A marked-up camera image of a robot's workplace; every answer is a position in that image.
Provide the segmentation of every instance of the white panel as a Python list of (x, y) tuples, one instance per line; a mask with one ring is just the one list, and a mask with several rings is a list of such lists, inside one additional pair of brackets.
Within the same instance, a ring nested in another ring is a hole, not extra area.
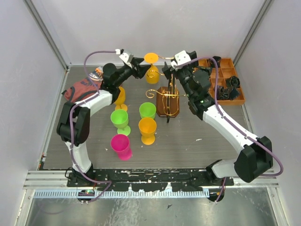
[(23, 1), (0, 1), (0, 27), (0, 219), (10, 226), (39, 161), (63, 67)]
[[(234, 57), (263, 0), (34, 0), (73, 65), (96, 50)], [(121, 63), (112, 54), (88, 64)]]
[(284, 165), (278, 181), (292, 225), (301, 222), (300, 12), (300, 1), (274, 1), (237, 67), (255, 134), (271, 139)]

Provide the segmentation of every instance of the wooden compartment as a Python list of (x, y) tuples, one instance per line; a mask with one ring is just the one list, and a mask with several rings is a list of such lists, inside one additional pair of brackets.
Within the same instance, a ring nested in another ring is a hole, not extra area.
[[(200, 66), (209, 66), (210, 63), (208, 60), (199, 60), (198, 61)], [(234, 64), (231, 58), (222, 58), (221, 59), (221, 67), (218, 69), (218, 81), (217, 85), (226, 87), (226, 79), (230, 78), (231, 76), (237, 76), (237, 72), (235, 70)], [(209, 94), (214, 98), (214, 86), (215, 86), (215, 68), (212, 69), (212, 73), (210, 75), (210, 82), (211, 88), (209, 89)], [(243, 93), (242, 88), (238, 88), (239, 97), (235, 100), (218, 100), (220, 105), (243, 105), (245, 103), (245, 96)]]

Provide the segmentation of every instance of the wood grain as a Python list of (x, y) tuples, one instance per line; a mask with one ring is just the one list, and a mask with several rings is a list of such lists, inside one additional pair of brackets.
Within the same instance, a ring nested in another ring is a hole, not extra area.
[[(66, 88), (85, 77), (83, 67), (72, 67), (67, 78)], [(110, 105), (91, 118), (90, 134), (87, 140), (87, 149), (90, 160), (95, 168), (190, 168), (206, 167), (217, 159), (232, 159), (237, 153), (228, 141), (214, 128), (193, 115), (188, 107), (186, 97), (180, 98), (180, 113), (171, 118), (169, 124), (166, 118), (156, 115), (156, 141), (147, 146), (141, 142), (138, 129), (140, 120), (139, 106), (144, 102), (155, 104), (156, 99), (149, 99), (145, 92), (148, 89), (158, 89), (167, 86), (164, 76), (160, 82), (151, 85), (145, 78), (136, 80), (131, 77), (123, 83), (126, 90), (129, 126), (132, 131), (129, 135), (133, 157), (129, 161), (121, 161), (111, 149), (110, 140), (117, 134), (117, 129), (110, 121), (110, 114), (115, 105)], [(178, 86), (180, 94), (184, 93)], [(48, 146), (45, 169), (65, 169), (71, 166), (69, 151), (65, 143), (56, 134), (56, 126), (65, 99), (62, 98)], [(224, 106), (224, 110), (238, 123), (246, 128), (240, 106)]]

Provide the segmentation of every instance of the green cup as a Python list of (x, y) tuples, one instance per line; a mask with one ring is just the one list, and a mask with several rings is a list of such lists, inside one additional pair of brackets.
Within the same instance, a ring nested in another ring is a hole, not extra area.
[(153, 103), (145, 102), (140, 105), (139, 113), (142, 119), (145, 117), (150, 117), (152, 119), (155, 119), (156, 106)]
[(131, 128), (128, 126), (128, 114), (125, 110), (118, 109), (113, 111), (111, 122), (117, 128), (118, 134), (128, 136), (131, 133)]

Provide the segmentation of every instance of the cup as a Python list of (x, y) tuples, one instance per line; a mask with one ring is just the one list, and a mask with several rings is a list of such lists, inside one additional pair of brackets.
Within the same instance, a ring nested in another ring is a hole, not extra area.
[(160, 73), (159, 73), (159, 69), (155, 66), (155, 65), (151, 65), (151, 67), (149, 68), (149, 70), (146, 72), (146, 81), (149, 84), (156, 84), (159, 82), (160, 80)]
[(139, 107), (140, 117), (143, 119), (145, 117), (155, 118), (156, 106), (151, 102), (145, 102)]
[(127, 106), (124, 104), (126, 100), (126, 91), (121, 86), (119, 86), (119, 90), (120, 90), (119, 96), (117, 100), (114, 102), (114, 104), (116, 104), (115, 110), (122, 109), (127, 111)]
[(118, 134), (128, 136), (131, 133), (131, 128), (128, 126), (128, 114), (125, 110), (118, 109), (113, 111), (111, 122), (117, 128)]
[(155, 142), (155, 132), (157, 124), (155, 120), (150, 117), (145, 117), (139, 122), (139, 130), (141, 133), (141, 141), (145, 145), (151, 145)]
[(115, 135), (111, 140), (111, 147), (122, 161), (129, 160), (133, 155), (130, 140), (126, 135)]

